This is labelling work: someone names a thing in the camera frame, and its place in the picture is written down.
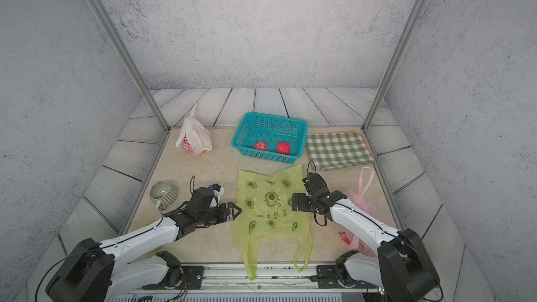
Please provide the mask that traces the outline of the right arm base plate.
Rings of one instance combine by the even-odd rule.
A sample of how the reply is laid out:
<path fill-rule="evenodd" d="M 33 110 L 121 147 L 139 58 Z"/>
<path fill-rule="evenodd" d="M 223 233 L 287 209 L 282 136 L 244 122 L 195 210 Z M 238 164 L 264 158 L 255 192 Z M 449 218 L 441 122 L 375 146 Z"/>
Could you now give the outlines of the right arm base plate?
<path fill-rule="evenodd" d="M 320 289 L 376 289 L 375 285 L 362 280 L 354 280 L 343 274 L 341 268 L 336 265 L 318 265 L 316 274 L 310 277 L 311 282 L 316 282 Z"/>

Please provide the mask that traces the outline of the white plastic bag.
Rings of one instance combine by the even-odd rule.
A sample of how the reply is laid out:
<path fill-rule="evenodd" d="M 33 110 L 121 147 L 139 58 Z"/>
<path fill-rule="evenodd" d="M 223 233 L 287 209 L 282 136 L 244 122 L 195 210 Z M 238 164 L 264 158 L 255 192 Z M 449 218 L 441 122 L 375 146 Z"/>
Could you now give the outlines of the white plastic bag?
<path fill-rule="evenodd" d="M 183 148 L 190 155 L 203 155 L 212 151 L 210 131 L 198 121 L 194 115 L 198 103 L 195 103 L 189 116 L 183 120 L 176 148 Z"/>

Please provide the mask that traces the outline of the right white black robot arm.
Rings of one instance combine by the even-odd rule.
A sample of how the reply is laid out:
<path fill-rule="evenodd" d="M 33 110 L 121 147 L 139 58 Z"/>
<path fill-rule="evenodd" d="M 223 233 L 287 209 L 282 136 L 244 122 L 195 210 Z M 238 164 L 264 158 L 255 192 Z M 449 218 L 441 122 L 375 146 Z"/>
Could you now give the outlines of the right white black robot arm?
<path fill-rule="evenodd" d="M 403 231 L 382 223 L 358 208 L 340 191 L 330 191 L 317 173 L 303 180 L 304 193 L 292 197 L 292 210 L 323 215 L 346 228 L 373 251 L 367 256 L 357 250 L 341 255 L 330 273 L 319 272 L 312 281 L 332 282 L 343 288 L 366 287 L 383 290 L 390 301 L 420 301 L 441 286 L 440 276 L 422 239 L 412 229 Z"/>

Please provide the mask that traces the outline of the red apple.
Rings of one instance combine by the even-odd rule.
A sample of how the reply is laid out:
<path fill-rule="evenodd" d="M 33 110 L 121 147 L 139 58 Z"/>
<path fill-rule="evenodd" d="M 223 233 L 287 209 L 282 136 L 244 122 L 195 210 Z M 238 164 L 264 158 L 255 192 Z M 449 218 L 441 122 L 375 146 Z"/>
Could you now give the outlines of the red apple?
<path fill-rule="evenodd" d="M 290 154 L 290 145 L 286 142 L 279 142 L 276 148 L 276 152 L 281 155 L 289 155 Z"/>
<path fill-rule="evenodd" d="M 254 145 L 254 149 L 261 150 L 261 151 L 267 151 L 268 147 L 267 147 L 267 144 L 264 141 L 259 141 Z"/>

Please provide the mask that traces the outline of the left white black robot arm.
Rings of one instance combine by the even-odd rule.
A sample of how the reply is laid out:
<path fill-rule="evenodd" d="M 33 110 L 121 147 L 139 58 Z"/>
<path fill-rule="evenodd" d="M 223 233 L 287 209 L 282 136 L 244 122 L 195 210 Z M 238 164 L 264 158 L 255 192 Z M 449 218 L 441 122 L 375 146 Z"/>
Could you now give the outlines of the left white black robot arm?
<path fill-rule="evenodd" d="M 108 301 L 145 286 L 186 293 L 187 275 L 170 252 L 157 252 L 146 260 L 140 257 L 197 229 L 235 220 L 242 209 L 233 202 L 220 202 L 223 191 L 218 184 L 200 187 L 190 200 L 141 229 L 100 242 L 81 241 L 61 261 L 46 294 L 52 301 Z"/>

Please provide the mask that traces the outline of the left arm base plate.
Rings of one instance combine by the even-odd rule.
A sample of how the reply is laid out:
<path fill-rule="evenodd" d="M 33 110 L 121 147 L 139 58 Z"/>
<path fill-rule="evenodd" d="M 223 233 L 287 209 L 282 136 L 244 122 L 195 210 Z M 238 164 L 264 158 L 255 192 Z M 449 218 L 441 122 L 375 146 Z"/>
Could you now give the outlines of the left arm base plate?
<path fill-rule="evenodd" d="M 142 289 L 201 289 L 204 269 L 203 266 L 182 266 L 180 270 L 175 271 L 174 274 L 166 274 L 161 282 L 145 285 Z"/>

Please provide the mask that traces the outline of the yellow-green avocado plastic bag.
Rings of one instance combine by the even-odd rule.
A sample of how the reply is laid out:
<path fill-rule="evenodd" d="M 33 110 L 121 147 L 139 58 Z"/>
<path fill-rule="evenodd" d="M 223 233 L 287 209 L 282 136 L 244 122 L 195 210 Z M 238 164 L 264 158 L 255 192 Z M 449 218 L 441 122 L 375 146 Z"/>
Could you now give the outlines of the yellow-green avocado plastic bag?
<path fill-rule="evenodd" d="M 251 281 L 257 277 L 258 247 L 263 240 L 298 240 L 293 266 L 300 273 L 309 266 L 313 249 L 310 215 L 292 210 L 293 194 L 306 193 L 302 177 L 301 165 L 270 176 L 239 172 L 236 205 L 241 214 L 234 221 L 234 240 Z"/>

